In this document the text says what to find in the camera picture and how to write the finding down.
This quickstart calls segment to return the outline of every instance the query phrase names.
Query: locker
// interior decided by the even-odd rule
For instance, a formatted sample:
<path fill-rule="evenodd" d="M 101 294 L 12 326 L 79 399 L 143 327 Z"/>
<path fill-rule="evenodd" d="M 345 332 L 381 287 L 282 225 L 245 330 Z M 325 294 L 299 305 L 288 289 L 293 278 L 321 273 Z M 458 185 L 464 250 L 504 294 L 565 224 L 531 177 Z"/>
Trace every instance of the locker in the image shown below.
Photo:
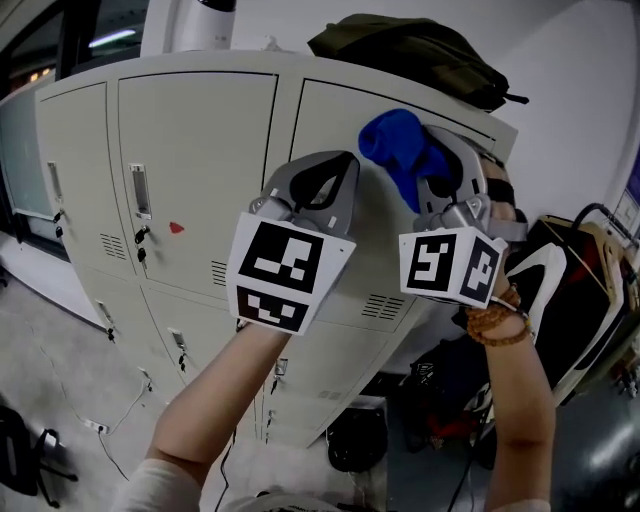
<path fill-rule="evenodd" d="M 108 274 L 135 275 L 113 188 L 104 83 L 37 103 L 43 175 L 70 258 Z"/>
<path fill-rule="evenodd" d="M 317 432 L 289 426 L 273 426 L 263 436 L 265 444 L 276 443 L 285 446 L 306 448 L 318 437 Z"/>
<path fill-rule="evenodd" d="M 119 82 L 123 172 L 146 277 L 226 299 L 240 212 L 262 189 L 276 77 L 179 73 Z"/>
<path fill-rule="evenodd" d="M 387 342 L 387 334 L 314 321 L 305 336 L 294 336 L 265 387 L 269 400 L 320 399 L 336 406 L 353 389 Z M 281 375 L 273 393 L 276 373 Z"/>
<path fill-rule="evenodd" d="M 113 328 L 115 343 L 126 360 L 143 368 L 154 392 L 170 402 L 184 383 L 153 324 L 140 287 L 80 265 L 75 270 L 105 327 Z"/>
<path fill-rule="evenodd" d="M 337 407 L 335 402 L 298 398 L 286 394 L 266 396 L 264 403 L 264 422 L 267 431 L 277 426 L 315 431 L 325 423 Z"/>
<path fill-rule="evenodd" d="M 235 335 L 236 322 L 226 309 L 198 304 L 156 290 L 145 290 L 151 315 L 176 368 L 184 348 L 182 372 L 191 382 Z"/>
<path fill-rule="evenodd" d="M 394 332 L 413 304 L 400 292 L 398 234 L 413 232 L 415 213 L 381 167 L 358 150 L 358 135 L 376 116 L 395 108 L 466 135 L 488 149 L 494 140 L 434 112 L 377 94 L 305 80 L 291 159 L 343 149 L 360 161 L 360 181 L 350 235 L 358 247 L 334 292 L 318 314 L 327 322 Z"/>

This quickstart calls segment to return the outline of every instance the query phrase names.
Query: blue glove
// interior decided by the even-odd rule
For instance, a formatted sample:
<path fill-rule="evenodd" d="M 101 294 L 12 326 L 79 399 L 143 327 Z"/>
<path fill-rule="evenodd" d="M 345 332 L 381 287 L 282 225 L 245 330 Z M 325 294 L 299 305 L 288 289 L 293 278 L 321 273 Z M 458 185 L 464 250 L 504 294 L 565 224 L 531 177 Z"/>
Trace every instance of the blue glove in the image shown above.
<path fill-rule="evenodd" d="M 452 181 L 449 165 L 439 148 L 427 138 L 420 120 L 408 110 L 379 115 L 360 132 L 360 153 L 384 167 L 415 213 L 420 213 L 416 180 L 440 176 Z"/>

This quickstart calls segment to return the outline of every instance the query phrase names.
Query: chair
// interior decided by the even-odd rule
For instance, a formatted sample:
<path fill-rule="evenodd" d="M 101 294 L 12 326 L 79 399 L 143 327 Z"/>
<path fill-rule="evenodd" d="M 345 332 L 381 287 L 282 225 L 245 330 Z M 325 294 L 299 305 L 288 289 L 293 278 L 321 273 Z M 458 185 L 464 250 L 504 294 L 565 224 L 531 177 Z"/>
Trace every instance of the chair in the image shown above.
<path fill-rule="evenodd" d="M 42 462 L 45 456 L 45 441 L 48 436 L 55 438 L 55 430 L 46 429 L 31 447 L 31 432 L 16 411 L 0 406 L 0 483 L 27 496 L 37 496 L 38 488 L 52 508 L 60 508 L 51 500 L 42 479 L 41 471 L 47 471 L 71 482 L 77 482 L 76 475 L 57 471 Z"/>

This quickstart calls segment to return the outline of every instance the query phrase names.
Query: cable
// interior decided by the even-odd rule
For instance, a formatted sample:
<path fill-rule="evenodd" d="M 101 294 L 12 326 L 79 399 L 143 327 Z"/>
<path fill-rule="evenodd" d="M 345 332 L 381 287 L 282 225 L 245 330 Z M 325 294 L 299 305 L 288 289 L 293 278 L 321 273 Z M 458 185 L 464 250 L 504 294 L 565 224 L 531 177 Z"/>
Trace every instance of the cable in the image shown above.
<path fill-rule="evenodd" d="M 469 512 L 473 512 L 476 508 L 476 497 L 473 493 L 473 484 L 471 483 L 471 470 L 473 468 L 469 468 L 469 472 L 467 473 L 467 484 L 469 485 L 469 495 L 471 496 L 471 510 Z"/>
<path fill-rule="evenodd" d="M 104 450 L 105 455 L 109 458 L 109 460 L 111 462 L 113 462 L 113 465 L 118 469 L 118 471 L 120 472 L 120 474 L 122 475 L 122 478 L 124 478 L 127 482 L 129 481 L 129 479 L 127 478 L 127 475 L 125 475 L 122 470 L 120 469 L 120 466 L 118 466 L 118 463 L 113 460 L 113 458 L 111 457 L 111 455 L 109 455 L 109 452 L 107 451 L 107 447 L 104 445 L 104 443 L 102 442 L 102 427 L 100 427 L 100 432 L 98 432 L 98 439 L 100 440 L 100 444 L 102 445 L 102 449 Z"/>
<path fill-rule="evenodd" d="M 133 402 L 131 402 L 131 405 L 127 409 L 127 412 L 124 413 L 124 416 L 118 420 L 115 426 L 109 431 L 109 433 L 105 434 L 105 436 L 112 436 L 113 434 L 115 434 L 120 424 L 125 420 L 127 416 L 129 416 L 129 413 L 131 412 L 131 409 L 133 409 L 133 406 L 136 405 L 138 403 L 138 400 L 142 398 L 142 395 L 144 395 L 145 388 L 148 388 L 148 386 L 151 384 L 151 379 L 149 379 L 148 377 L 145 377 L 145 378 L 147 379 L 147 382 L 145 382 L 144 380 L 142 381 L 142 385 L 140 386 L 140 393 L 138 393 L 138 396 L 136 397 L 136 399 Z"/>
<path fill-rule="evenodd" d="M 222 463 L 220 464 L 220 473 L 222 473 L 222 478 L 224 478 L 224 489 L 222 491 L 222 494 L 220 495 L 220 498 L 218 499 L 218 504 L 216 505 L 214 512 L 218 512 L 218 509 L 220 508 L 220 503 L 222 503 L 222 498 L 224 498 L 224 495 L 227 492 L 227 489 L 229 489 L 229 480 L 227 480 L 227 474 L 224 471 L 224 464 L 225 462 L 227 462 L 227 459 L 229 458 L 229 454 L 231 453 L 231 448 L 233 448 L 233 446 L 236 444 L 236 432 L 237 432 L 237 429 L 233 431 L 231 446 L 229 446 L 227 453 L 224 454 L 224 458 L 222 459 Z"/>
<path fill-rule="evenodd" d="M 69 400 L 69 395 L 67 394 L 67 390 L 64 387 L 64 382 L 62 381 L 62 378 L 60 377 L 60 374 L 58 373 L 58 370 L 56 370 L 56 365 L 53 362 L 53 359 L 49 356 L 49 354 L 47 354 L 45 352 L 45 350 L 42 348 L 42 345 L 40 345 L 40 343 L 38 343 L 38 341 L 36 340 L 36 333 L 35 333 L 35 330 L 34 330 L 33 326 L 31 325 L 31 322 L 29 322 L 26 318 L 24 318 L 22 315 L 20 315 L 18 313 L 12 313 L 10 311 L 5 311 L 5 310 L 0 310 L 0 313 L 1 314 L 5 314 L 5 315 L 11 315 L 11 316 L 18 317 L 31 330 L 31 335 L 33 336 L 34 343 L 37 345 L 38 349 L 40 349 L 40 352 L 42 352 L 42 354 L 47 358 L 47 360 L 49 361 L 49 364 L 51 365 L 51 369 L 53 370 L 54 375 L 58 379 L 58 384 L 60 385 L 60 390 L 62 391 L 62 395 L 64 396 L 64 401 L 67 404 L 67 407 L 69 407 L 69 409 L 71 409 L 71 411 L 73 412 L 74 416 L 78 419 L 78 421 L 80 421 L 84 426 L 87 426 L 87 423 L 85 423 L 86 420 L 83 419 L 78 414 L 78 411 L 76 411 L 76 408 L 71 403 L 71 400 Z M 127 416 L 129 416 L 129 413 L 131 412 L 133 407 L 136 405 L 136 403 L 138 403 L 138 400 L 140 400 L 140 398 L 142 398 L 142 395 L 144 395 L 145 388 L 148 388 L 150 386 L 150 384 L 151 384 L 151 379 L 149 377 L 145 376 L 145 379 L 146 379 L 146 381 L 145 380 L 142 381 L 142 386 L 140 387 L 140 393 L 138 393 L 138 396 L 136 397 L 136 399 L 131 403 L 131 405 L 127 409 L 127 412 L 125 412 L 124 416 L 122 416 L 122 418 L 120 418 L 116 422 L 115 426 L 110 430 L 110 432 L 108 434 L 105 434 L 106 436 L 111 436 L 111 435 L 113 435 L 115 433 L 115 431 L 118 429 L 118 427 L 121 425 L 121 423 L 125 420 L 125 418 Z M 111 455 L 109 455 L 109 453 L 107 452 L 107 448 L 105 447 L 104 443 L 102 442 L 102 427 L 100 427 L 99 430 L 100 430 L 100 432 L 98 432 L 98 438 L 100 439 L 100 444 L 102 445 L 102 449 L 104 450 L 104 453 L 107 455 L 109 460 L 111 462 L 113 462 L 113 464 L 116 466 L 116 468 L 118 468 L 118 471 L 120 471 L 120 474 L 125 478 L 125 480 L 129 481 L 129 479 L 126 477 L 126 475 L 120 469 L 120 466 L 118 466 L 117 462 L 115 460 L 113 460 Z"/>
<path fill-rule="evenodd" d="M 4 310 L 0 310 L 0 313 L 2 313 L 4 315 L 15 316 L 15 317 L 18 317 L 20 320 L 22 320 L 26 324 L 26 326 L 31 330 L 31 335 L 33 336 L 33 340 L 35 341 L 36 332 L 33 329 L 33 326 L 31 325 L 31 322 L 29 322 L 26 318 L 24 318 L 22 315 L 19 315 L 18 313 L 11 313 L 10 311 L 4 311 Z M 62 394 L 64 395 L 64 400 L 65 400 L 67 406 L 73 411 L 73 414 L 75 415 L 76 418 L 78 418 L 78 421 L 81 421 L 84 424 L 84 420 L 80 417 L 80 415 L 76 411 L 75 407 L 73 407 L 73 405 L 71 405 L 71 401 L 69 400 L 69 396 L 67 395 L 67 390 L 64 387 L 64 383 L 62 382 L 62 379 L 60 378 L 60 375 L 58 374 L 58 370 L 56 370 L 56 365 L 53 362 L 53 359 L 51 359 L 49 354 L 47 354 L 44 351 L 44 349 L 42 348 L 40 343 L 38 343 L 37 341 L 35 341 L 35 343 L 38 346 L 38 348 L 40 349 L 40 352 L 42 352 L 44 354 L 44 357 L 46 357 L 47 360 L 49 361 L 49 364 L 51 365 L 51 369 L 53 370 L 53 373 L 55 374 L 56 378 L 58 379 L 58 383 L 60 384 L 60 389 L 62 390 Z"/>
<path fill-rule="evenodd" d="M 456 500 L 458 499 L 458 495 L 462 490 L 462 486 L 467 480 L 467 474 L 471 470 L 471 464 L 473 464 L 473 461 L 475 460 L 476 450 L 478 449 L 478 445 L 480 444 L 480 436 L 482 435 L 482 431 L 484 430 L 484 427 L 487 423 L 487 418 L 489 417 L 489 411 L 491 410 L 492 405 L 493 405 L 493 400 L 489 402 L 489 406 L 485 409 L 485 411 L 482 414 L 482 420 L 478 425 L 478 431 L 476 433 L 476 444 L 473 445 L 473 448 L 471 450 L 471 455 L 469 455 L 469 460 L 467 461 L 467 465 L 464 468 L 464 473 L 462 473 L 462 478 L 460 479 L 460 483 L 458 484 L 458 487 L 456 487 L 456 490 L 453 493 L 453 496 L 451 497 L 451 503 L 449 503 L 449 508 L 447 509 L 447 512 L 451 512 L 453 510 L 453 507 L 456 504 Z"/>
<path fill-rule="evenodd" d="M 351 482 L 353 483 L 353 486 L 358 489 L 360 491 L 360 494 L 362 495 L 362 508 L 367 508 L 367 496 L 364 493 L 364 489 L 362 489 L 362 487 L 360 487 L 357 483 L 356 483 L 356 479 L 353 476 L 353 474 L 351 473 L 351 471 L 348 471 L 347 474 L 349 475 L 349 478 L 351 478 Z"/>

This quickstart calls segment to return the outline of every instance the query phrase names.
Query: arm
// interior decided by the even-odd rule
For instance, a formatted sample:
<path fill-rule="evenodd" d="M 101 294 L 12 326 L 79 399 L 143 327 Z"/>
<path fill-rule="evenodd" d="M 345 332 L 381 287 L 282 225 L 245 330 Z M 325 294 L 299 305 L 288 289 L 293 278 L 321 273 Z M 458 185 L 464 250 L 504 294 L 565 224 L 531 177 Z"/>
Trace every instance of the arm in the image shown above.
<path fill-rule="evenodd" d="M 249 324 L 165 409 L 148 459 L 172 462 L 202 486 L 290 335 Z"/>
<path fill-rule="evenodd" d="M 501 270 L 494 294 L 509 286 Z M 485 331 L 491 339 L 522 331 L 523 320 L 507 318 Z M 525 499 L 549 500 L 555 403 L 531 337 L 506 347 L 486 347 L 498 446 L 487 510 Z"/>

